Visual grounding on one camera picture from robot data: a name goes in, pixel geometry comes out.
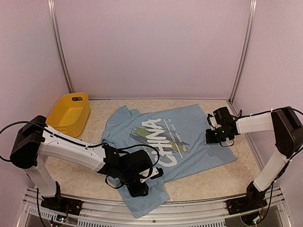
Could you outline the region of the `light blue printed t-shirt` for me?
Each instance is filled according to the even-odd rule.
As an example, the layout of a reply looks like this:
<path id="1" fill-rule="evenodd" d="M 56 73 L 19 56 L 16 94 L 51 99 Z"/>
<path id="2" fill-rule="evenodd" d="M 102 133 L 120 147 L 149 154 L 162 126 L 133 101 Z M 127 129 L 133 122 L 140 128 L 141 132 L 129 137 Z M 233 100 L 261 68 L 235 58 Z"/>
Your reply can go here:
<path id="1" fill-rule="evenodd" d="M 164 172 L 162 177 L 147 181 L 147 196 L 134 198 L 126 186 L 118 190 L 135 218 L 169 199 L 165 183 L 237 159 L 230 148 L 206 143 L 208 127 L 206 114 L 197 104 L 144 114 L 122 106 L 109 117 L 101 141 L 114 148 L 128 148 L 129 152 L 142 148 Z"/>

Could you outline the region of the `yellow plastic basket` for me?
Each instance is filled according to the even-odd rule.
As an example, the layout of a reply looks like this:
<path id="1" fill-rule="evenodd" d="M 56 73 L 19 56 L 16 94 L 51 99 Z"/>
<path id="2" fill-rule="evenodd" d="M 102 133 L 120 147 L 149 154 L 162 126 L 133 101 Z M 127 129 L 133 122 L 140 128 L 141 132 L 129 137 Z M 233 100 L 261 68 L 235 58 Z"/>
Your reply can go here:
<path id="1" fill-rule="evenodd" d="M 63 95 L 47 117 L 46 124 L 71 137 L 79 137 L 90 113 L 87 93 Z"/>

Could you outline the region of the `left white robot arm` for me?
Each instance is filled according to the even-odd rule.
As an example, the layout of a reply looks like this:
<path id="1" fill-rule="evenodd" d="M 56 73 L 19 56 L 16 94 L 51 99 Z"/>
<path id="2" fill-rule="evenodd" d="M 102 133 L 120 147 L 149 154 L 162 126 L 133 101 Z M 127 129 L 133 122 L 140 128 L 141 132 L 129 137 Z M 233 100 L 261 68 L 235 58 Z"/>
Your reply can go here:
<path id="1" fill-rule="evenodd" d="M 50 176 L 42 156 L 55 157 L 91 169 L 99 174 L 118 179 L 115 188 L 126 186 L 132 197 L 148 194 L 149 179 L 163 176 L 156 167 L 159 157 L 152 161 L 149 154 L 140 148 L 132 153 L 129 148 L 114 148 L 107 143 L 89 144 L 65 135 L 46 124 L 46 118 L 38 115 L 31 121 L 22 121 L 10 161 L 24 169 L 30 179 L 56 210 L 66 206 L 66 199 L 59 192 L 59 184 Z"/>

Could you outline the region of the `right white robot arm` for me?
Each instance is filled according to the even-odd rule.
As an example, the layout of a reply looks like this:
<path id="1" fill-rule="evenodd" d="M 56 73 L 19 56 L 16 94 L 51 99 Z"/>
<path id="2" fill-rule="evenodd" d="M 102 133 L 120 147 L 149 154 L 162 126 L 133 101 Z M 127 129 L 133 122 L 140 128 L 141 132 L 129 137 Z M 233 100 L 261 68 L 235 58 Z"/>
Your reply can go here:
<path id="1" fill-rule="evenodd" d="M 287 168 L 289 162 L 303 149 L 302 112 L 290 106 L 271 109 L 250 115 L 233 115 L 221 107 L 206 117 L 210 126 L 205 131 L 207 144 L 226 146 L 235 137 L 256 133 L 272 133 L 273 153 L 261 173 L 253 180 L 253 190 L 266 191 Z"/>

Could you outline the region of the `aluminium front frame rail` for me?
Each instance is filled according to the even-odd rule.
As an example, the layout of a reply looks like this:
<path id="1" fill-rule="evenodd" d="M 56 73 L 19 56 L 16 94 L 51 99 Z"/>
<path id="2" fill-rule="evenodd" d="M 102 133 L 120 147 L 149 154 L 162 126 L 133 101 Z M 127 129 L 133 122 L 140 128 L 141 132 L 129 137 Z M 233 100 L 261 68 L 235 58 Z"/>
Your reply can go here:
<path id="1" fill-rule="evenodd" d="M 293 222 L 280 188 L 266 193 L 268 205 L 257 210 L 229 214 L 228 197 L 197 201 L 170 201 L 149 214 L 134 218 L 122 201 L 93 199 L 66 195 L 82 201 L 79 215 L 68 214 L 37 206 L 41 200 L 36 189 L 28 188 L 16 227 L 245 227 L 247 222 L 261 216 L 257 227 L 291 227 Z"/>

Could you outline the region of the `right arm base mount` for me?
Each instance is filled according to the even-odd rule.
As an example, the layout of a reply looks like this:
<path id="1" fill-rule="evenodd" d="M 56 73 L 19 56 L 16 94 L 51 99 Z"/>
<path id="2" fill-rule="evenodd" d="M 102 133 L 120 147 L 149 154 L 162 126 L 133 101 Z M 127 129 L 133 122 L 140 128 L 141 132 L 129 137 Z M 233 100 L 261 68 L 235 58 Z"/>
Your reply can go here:
<path id="1" fill-rule="evenodd" d="M 269 203 L 267 203 L 265 195 L 269 188 L 271 189 L 271 194 Z M 229 215 L 261 209 L 261 211 L 241 216 L 241 221 L 243 224 L 249 227 L 256 227 L 265 219 L 269 212 L 273 186 L 270 185 L 269 188 L 259 192 L 254 186 L 253 182 L 251 182 L 246 189 L 245 196 L 226 201 Z"/>

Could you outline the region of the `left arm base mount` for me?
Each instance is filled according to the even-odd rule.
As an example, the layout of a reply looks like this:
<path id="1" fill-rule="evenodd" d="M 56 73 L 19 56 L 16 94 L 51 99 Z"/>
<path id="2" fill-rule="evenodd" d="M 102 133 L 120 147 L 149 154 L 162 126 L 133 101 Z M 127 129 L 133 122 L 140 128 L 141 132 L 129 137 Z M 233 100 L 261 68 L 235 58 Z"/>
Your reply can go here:
<path id="1" fill-rule="evenodd" d="M 83 201 L 78 199 L 72 199 L 63 197 L 61 195 L 61 189 L 59 183 L 56 181 L 56 191 L 53 197 L 42 197 L 41 205 L 44 208 L 55 210 L 65 213 L 66 215 L 72 214 L 79 216 L 82 209 Z"/>

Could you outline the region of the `right aluminium corner post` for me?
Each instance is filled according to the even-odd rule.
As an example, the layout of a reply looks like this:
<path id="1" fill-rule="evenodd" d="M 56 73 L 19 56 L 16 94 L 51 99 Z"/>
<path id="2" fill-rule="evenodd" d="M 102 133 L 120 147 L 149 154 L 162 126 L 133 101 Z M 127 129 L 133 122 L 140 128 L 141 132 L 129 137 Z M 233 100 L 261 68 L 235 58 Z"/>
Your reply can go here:
<path id="1" fill-rule="evenodd" d="M 251 41 L 251 36 L 253 33 L 253 27 L 254 27 L 256 10 L 257 10 L 257 2 L 258 2 L 257 0 L 250 1 L 249 16 L 248 16 L 247 26 L 246 26 L 246 30 L 245 30 L 245 36 L 244 36 L 240 61 L 239 61 L 239 65 L 237 68 L 235 81 L 234 81 L 234 84 L 232 87 L 232 92 L 231 92 L 231 95 L 229 98 L 229 102 L 231 105 L 233 105 L 233 103 L 236 99 L 236 95 L 237 95 L 237 92 L 240 87 L 241 78 L 242 78 L 242 75 L 244 72 L 246 59 L 247 59 L 247 56 L 249 53 L 250 41 Z"/>

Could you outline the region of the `aluminium corner post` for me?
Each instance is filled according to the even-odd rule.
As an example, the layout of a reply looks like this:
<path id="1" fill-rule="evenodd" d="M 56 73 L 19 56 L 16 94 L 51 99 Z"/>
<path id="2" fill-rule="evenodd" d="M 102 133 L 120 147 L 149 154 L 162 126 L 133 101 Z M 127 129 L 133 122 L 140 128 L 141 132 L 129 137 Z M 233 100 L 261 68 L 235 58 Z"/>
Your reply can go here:
<path id="1" fill-rule="evenodd" d="M 246 59 L 247 59 L 247 56 L 249 53 L 250 41 L 251 41 L 251 36 L 253 33 L 253 27 L 254 27 L 256 10 L 257 10 L 257 2 L 258 2 L 257 0 L 250 1 L 249 16 L 248 16 L 247 26 L 246 26 L 246 30 L 245 30 L 245 36 L 244 36 L 240 61 L 239 61 L 239 65 L 237 68 L 235 81 L 234 81 L 234 84 L 232 87 L 232 92 L 231 92 L 231 95 L 229 98 L 229 102 L 231 105 L 233 105 L 233 103 L 236 99 L 236 95 L 237 95 L 237 92 L 240 87 L 241 78 L 242 78 L 242 75 L 244 72 Z"/>
<path id="2" fill-rule="evenodd" d="M 55 46 L 57 49 L 60 66 L 61 66 L 61 69 L 63 72 L 63 78 L 64 78 L 68 92 L 74 93 L 74 87 L 72 84 L 71 76 L 69 74 L 69 70 L 68 70 L 68 66 L 67 66 L 67 62 L 66 62 L 66 58 L 65 58 L 65 54 L 64 54 L 63 44 L 61 41 L 59 23 L 58 23 L 58 18 L 57 18 L 57 14 L 56 14 L 55 1 L 48 0 L 47 5 L 48 5 L 48 10 L 49 10 L 51 28 L 53 31 L 54 42 L 55 42 Z"/>

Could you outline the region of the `left aluminium corner post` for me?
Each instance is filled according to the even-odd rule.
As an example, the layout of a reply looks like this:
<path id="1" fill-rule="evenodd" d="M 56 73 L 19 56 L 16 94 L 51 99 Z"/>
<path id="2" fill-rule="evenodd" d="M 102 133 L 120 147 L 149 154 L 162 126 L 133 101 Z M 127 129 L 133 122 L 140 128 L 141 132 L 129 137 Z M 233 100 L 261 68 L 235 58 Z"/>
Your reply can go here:
<path id="1" fill-rule="evenodd" d="M 68 92 L 74 93 L 74 87 L 72 84 L 71 76 L 69 74 L 69 70 L 68 70 L 68 66 L 67 66 L 67 62 L 66 62 L 66 58 L 65 58 L 65 54 L 64 54 L 63 44 L 61 41 L 59 23 L 58 23 L 58 18 L 57 18 L 57 14 L 56 14 L 55 1 L 48 0 L 47 5 L 48 5 L 48 10 L 49 10 L 51 28 L 53 31 L 54 42 L 55 42 L 55 46 L 57 49 L 60 66 L 61 66 L 61 69 L 63 72 L 63 78 L 64 78 Z"/>

